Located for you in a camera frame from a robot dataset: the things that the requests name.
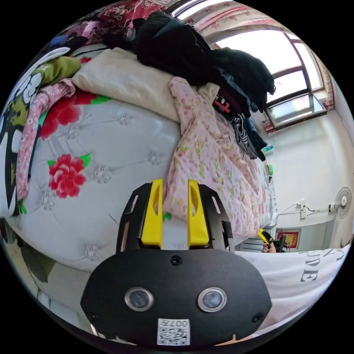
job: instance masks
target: pink floral blanket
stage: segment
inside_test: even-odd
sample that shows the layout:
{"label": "pink floral blanket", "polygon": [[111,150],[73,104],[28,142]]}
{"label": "pink floral blanket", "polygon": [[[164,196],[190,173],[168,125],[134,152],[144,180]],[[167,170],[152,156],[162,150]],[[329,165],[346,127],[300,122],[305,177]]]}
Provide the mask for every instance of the pink floral blanket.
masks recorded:
{"label": "pink floral blanket", "polygon": [[174,77],[169,84],[181,120],[180,140],[164,186],[163,211],[187,218],[188,179],[217,191],[232,224],[234,237],[255,237],[259,230],[258,181],[229,139],[226,121],[188,82]]}

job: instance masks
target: red decoration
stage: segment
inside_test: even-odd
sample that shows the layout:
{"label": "red decoration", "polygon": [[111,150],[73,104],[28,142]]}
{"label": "red decoration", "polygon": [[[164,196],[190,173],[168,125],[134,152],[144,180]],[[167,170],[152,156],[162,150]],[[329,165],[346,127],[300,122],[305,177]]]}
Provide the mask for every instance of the red decoration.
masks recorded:
{"label": "red decoration", "polygon": [[84,161],[71,155],[62,155],[49,167],[49,187],[56,191],[59,198],[77,197],[80,185],[86,182],[86,177],[80,173],[84,169]]}
{"label": "red decoration", "polygon": [[286,235],[285,242],[288,248],[297,248],[299,240],[299,232],[278,232],[277,240],[280,240],[283,235]]}
{"label": "red decoration", "polygon": [[59,125],[75,123],[80,118],[81,104],[90,104],[98,95],[77,89],[71,97],[63,97],[48,111],[39,136],[44,140],[53,134]]}

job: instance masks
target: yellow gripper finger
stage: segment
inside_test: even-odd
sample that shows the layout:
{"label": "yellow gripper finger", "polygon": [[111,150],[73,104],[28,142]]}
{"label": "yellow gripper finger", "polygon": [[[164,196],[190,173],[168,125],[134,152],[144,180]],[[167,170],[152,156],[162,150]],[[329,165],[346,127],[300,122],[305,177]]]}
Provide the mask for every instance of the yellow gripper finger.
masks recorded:
{"label": "yellow gripper finger", "polygon": [[191,246],[206,246],[208,243],[209,234],[198,182],[188,180],[188,249]]}
{"label": "yellow gripper finger", "polygon": [[263,240],[264,243],[269,244],[269,241],[267,238],[263,235],[263,229],[259,229],[258,231],[258,236]]}
{"label": "yellow gripper finger", "polygon": [[141,242],[162,248],[162,179],[153,180],[147,204]]}

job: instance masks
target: red flower pattern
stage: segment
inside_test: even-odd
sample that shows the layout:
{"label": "red flower pattern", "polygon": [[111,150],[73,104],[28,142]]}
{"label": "red flower pattern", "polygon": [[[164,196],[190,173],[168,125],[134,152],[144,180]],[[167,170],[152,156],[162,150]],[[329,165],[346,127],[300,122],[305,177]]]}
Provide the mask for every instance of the red flower pattern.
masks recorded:
{"label": "red flower pattern", "polygon": [[81,64],[86,64],[88,63],[92,58],[89,58],[87,56],[84,56],[83,58],[80,59]]}
{"label": "red flower pattern", "polygon": [[62,155],[49,167],[49,187],[56,191],[59,198],[77,197],[80,185],[86,182],[86,177],[80,173],[84,169],[84,161],[71,155]]}
{"label": "red flower pattern", "polygon": [[77,89],[71,97],[63,97],[49,109],[39,136],[44,140],[52,135],[59,125],[75,123],[80,118],[81,104],[90,104],[98,95]]}

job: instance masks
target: pink cloth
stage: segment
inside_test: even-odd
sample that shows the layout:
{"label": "pink cloth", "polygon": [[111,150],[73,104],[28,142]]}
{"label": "pink cloth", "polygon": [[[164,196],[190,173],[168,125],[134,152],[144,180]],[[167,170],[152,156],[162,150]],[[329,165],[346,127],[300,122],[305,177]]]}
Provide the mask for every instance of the pink cloth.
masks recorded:
{"label": "pink cloth", "polygon": [[164,187],[163,211],[187,219],[187,182],[196,180],[217,191],[235,237],[256,237],[258,181],[239,147],[230,141],[228,124],[216,119],[212,105],[194,92],[185,79],[174,77],[169,88],[181,120],[182,139],[173,154]]}
{"label": "pink cloth", "polygon": [[64,79],[56,84],[46,86],[37,94],[31,105],[26,124],[23,128],[20,149],[16,165],[17,199],[21,200],[28,194],[28,169],[38,130],[38,119],[60,98],[70,97],[75,92],[75,86],[70,79]]}

